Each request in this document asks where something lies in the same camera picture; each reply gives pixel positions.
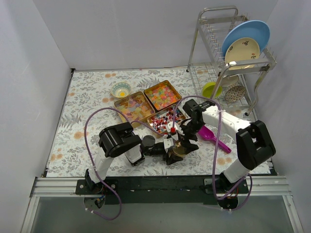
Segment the magenta plastic scoop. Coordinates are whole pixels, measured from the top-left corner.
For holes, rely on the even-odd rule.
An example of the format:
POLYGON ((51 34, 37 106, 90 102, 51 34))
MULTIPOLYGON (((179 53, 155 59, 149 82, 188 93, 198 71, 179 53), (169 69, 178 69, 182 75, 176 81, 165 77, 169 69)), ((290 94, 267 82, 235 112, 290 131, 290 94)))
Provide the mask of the magenta plastic scoop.
MULTIPOLYGON (((205 140, 205 141, 211 141, 214 144, 216 144, 216 136, 214 135, 213 131, 208 129, 206 126, 203 126, 198 134, 205 140)), ((218 147, 220 147, 224 152, 231 153, 232 150, 221 140, 218 142, 218 147)))

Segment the tin of lollipops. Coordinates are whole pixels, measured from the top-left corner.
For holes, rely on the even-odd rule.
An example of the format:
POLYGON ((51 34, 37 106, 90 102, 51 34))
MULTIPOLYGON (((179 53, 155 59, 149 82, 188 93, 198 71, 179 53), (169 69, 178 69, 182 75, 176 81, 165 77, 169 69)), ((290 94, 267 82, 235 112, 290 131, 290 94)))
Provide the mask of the tin of lollipops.
MULTIPOLYGON (((172 121, 173 119, 173 112, 175 109, 176 105, 173 104, 153 115, 147 118, 147 122, 152 127, 157 133, 167 133, 166 131, 166 124, 172 121)), ((175 116, 175 125, 180 123, 185 120, 186 117, 182 113, 182 111, 178 108, 176 111, 176 116, 175 116)))

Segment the gold round tin lid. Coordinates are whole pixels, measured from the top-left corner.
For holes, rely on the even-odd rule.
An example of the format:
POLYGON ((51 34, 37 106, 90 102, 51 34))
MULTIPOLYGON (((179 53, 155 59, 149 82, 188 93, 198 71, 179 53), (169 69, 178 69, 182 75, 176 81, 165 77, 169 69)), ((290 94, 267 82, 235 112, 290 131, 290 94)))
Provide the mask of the gold round tin lid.
POLYGON ((172 148, 172 151, 175 155, 179 157, 184 157, 186 155, 186 149, 183 146, 175 146, 172 148))

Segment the tin of star candies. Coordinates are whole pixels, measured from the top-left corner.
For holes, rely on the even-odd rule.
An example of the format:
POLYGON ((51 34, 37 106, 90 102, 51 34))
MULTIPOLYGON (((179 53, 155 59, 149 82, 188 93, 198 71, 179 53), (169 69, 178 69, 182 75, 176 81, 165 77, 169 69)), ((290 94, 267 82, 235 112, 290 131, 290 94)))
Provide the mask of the tin of star candies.
POLYGON ((145 89, 144 94, 156 111, 161 111, 182 99, 168 80, 145 89))

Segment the tin of jelly candies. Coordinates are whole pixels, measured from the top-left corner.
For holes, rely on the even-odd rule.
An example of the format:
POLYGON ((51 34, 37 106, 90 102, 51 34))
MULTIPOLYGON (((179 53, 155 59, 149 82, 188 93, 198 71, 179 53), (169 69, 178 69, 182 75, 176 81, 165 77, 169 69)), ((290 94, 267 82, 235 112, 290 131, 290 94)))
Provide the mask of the tin of jelly candies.
POLYGON ((146 119, 156 112, 141 91, 114 102, 114 106, 117 110, 122 112, 130 122, 135 120, 146 122, 146 119))

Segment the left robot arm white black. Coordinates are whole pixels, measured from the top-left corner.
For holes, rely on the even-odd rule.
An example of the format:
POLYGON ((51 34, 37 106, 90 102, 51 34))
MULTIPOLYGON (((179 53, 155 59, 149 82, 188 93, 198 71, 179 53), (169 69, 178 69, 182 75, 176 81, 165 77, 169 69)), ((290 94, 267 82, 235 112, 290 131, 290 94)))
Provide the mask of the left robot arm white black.
POLYGON ((113 160, 125 155, 132 165, 143 162, 145 156, 162 156, 167 165, 182 161, 183 158, 173 152, 174 139, 165 137, 163 141, 147 135, 141 138, 134 133, 130 123, 117 124, 103 129, 99 133, 99 150, 95 158, 91 154, 92 168, 86 170, 86 187, 92 194, 103 190, 103 181, 113 160))

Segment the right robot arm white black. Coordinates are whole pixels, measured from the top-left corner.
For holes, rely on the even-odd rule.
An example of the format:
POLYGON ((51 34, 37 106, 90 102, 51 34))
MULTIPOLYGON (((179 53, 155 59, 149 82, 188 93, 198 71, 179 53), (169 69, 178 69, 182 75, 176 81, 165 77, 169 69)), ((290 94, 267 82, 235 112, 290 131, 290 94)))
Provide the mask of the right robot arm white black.
POLYGON ((219 178, 212 178, 213 191, 233 192, 238 182, 251 170, 266 162, 275 155, 276 149, 266 125, 257 120, 250 122, 233 116, 213 102, 206 100, 198 104, 190 99, 185 102, 183 110, 189 118, 180 124, 182 133, 178 134, 178 142, 174 153, 187 155, 198 149, 197 133, 206 125, 213 125, 235 139, 238 158, 224 170, 219 178))

